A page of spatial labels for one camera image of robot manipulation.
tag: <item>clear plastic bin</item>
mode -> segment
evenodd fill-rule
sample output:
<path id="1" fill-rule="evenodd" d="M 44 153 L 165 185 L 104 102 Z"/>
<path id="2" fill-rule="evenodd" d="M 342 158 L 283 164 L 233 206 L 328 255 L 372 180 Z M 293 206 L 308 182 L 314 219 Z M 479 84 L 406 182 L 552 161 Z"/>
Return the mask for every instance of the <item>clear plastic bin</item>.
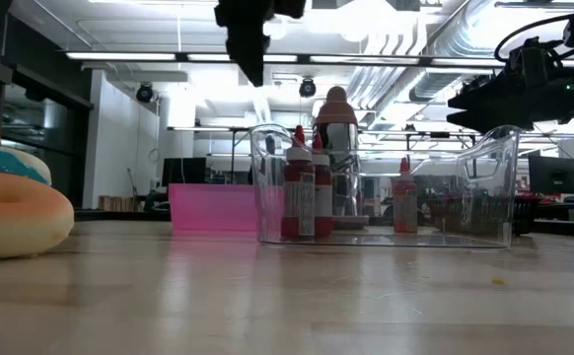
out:
<path id="1" fill-rule="evenodd" d="M 292 135 L 279 125 L 257 126 L 251 131 L 251 151 L 258 240 L 274 244 L 507 248 L 513 225 L 519 138 L 519 128 L 503 126 L 460 153 L 431 157 L 418 164 L 409 156 L 418 187 L 416 234 L 395 233 L 393 227 L 392 181 L 403 153 L 327 152 L 359 162 L 355 166 L 360 171 L 350 173 L 355 177 L 350 180 L 357 182 L 342 188 L 334 186 L 333 191 L 356 196 L 362 210 L 358 216 L 333 216 L 330 237 L 285 238 L 281 234 L 287 164 L 284 152 L 291 146 Z M 266 142 L 271 141 L 275 148 L 270 153 Z M 342 167 L 331 169 L 341 171 Z M 333 203 L 333 213 L 341 214 L 335 200 Z"/>

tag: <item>pink container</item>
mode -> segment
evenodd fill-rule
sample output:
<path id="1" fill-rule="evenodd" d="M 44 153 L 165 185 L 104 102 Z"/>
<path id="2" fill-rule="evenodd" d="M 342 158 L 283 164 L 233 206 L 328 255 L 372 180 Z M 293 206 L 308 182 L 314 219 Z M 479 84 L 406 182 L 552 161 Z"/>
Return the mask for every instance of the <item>pink container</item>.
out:
<path id="1" fill-rule="evenodd" d="M 171 222 L 180 231 L 256 231 L 251 185 L 172 183 Z"/>

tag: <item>blue frosting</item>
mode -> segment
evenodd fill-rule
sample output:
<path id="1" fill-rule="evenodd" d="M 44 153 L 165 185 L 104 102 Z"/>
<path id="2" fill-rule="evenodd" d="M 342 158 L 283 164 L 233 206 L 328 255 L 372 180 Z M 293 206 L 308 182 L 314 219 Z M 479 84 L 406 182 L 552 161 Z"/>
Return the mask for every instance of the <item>blue frosting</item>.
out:
<path id="1" fill-rule="evenodd" d="M 16 156 L 10 153 L 0 151 L 0 173 L 13 174 L 20 177 L 32 178 L 45 184 L 50 181 L 43 178 L 37 170 L 27 167 Z"/>

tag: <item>pink box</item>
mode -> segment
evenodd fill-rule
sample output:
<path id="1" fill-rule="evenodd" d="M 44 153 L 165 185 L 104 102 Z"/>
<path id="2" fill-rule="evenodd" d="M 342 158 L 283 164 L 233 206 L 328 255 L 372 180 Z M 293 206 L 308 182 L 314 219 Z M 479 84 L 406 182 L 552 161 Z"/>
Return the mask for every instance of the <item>pink box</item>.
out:
<path id="1" fill-rule="evenodd" d="M 256 231 L 254 186 L 169 184 L 171 222 L 178 231 Z"/>

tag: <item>donut toy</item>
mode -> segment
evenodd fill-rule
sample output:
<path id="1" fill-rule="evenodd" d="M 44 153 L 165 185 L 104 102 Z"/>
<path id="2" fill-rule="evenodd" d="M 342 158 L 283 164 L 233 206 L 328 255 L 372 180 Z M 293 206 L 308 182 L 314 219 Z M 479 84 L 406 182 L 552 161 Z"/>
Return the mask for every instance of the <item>donut toy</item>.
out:
<path id="1" fill-rule="evenodd" d="M 68 237 L 72 204 L 49 182 L 41 160 L 0 147 L 0 258 L 38 254 Z"/>

